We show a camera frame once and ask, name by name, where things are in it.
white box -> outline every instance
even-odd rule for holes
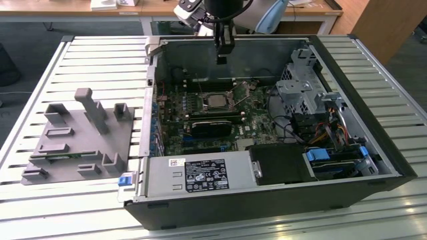
[[[135,7],[135,5],[139,3],[139,0],[116,0],[116,1],[117,1],[117,5],[120,5],[120,6]]]
[[[90,0],[90,11],[117,9],[114,0]]]

red wire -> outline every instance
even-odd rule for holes
[[[347,145],[349,145],[349,144],[348,144],[348,132],[347,132],[347,128],[345,128],[344,126],[343,126],[341,128],[344,129],[345,143],[347,143]]]
[[[319,124],[317,124],[317,126],[315,127],[315,137],[317,137],[317,130],[319,130],[319,127],[323,125],[324,123],[323,122],[320,122]]]

blue latch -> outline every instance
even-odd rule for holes
[[[364,146],[361,146],[359,149],[360,149],[360,152],[363,154],[363,157],[369,155],[368,150],[367,150],[367,148]]]
[[[328,151],[324,148],[316,148],[316,149],[311,149],[307,153],[307,158],[308,161],[316,161],[316,160],[328,160],[329,158],[329,154]]]
[[[131,186],[132,185],[132,176],[121,176],[118,177],[118,187]]]

green circuit board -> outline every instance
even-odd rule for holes
[[[167,91],[167,97],[163,97],[164,101],[160,103],[165,156],[183,155],[188,151],[212,148],[217,148],[220,152],[232,152],[243,149],[241,145],[239,145],[241,142],[247,145],[248,143],[269,144],[280,141],[265,109],[267,91],[271,89],[271,86],[251,86],[252,89],[249,91],[243,86],[241,82],[239,82],[232,90],[232,101],[235,104],[232,111],[244,112],[244,120],[240,124],[232,125],[228,136],[219,138],[193,139],[188,133],[189,131],[187,131],[191,122],[185,120],[185,115],[189,112],[192,114],[207,112],[201,95],[204,97],[221,95],[224,92],[188,93],[185,89],[179,88]],[[228,112],[229,110],[212,107],[208,111],[217,113]]]

slotted metal surface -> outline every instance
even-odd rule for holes
[[[147,231],[117,202],[117,180],[22,186],[18,181],[46,122],[49,103],[82,109],[76,88],[90,87],[104,108],[136,108],[128,170],[139,160],[147,65],[143,36],[76,37],[61,43],[0,152],[0,239],[397,239],[427,234],[425,117],[357,43],[321,37],[419,178],[345,209]],[[324,78],[332,88],[327,75]]]

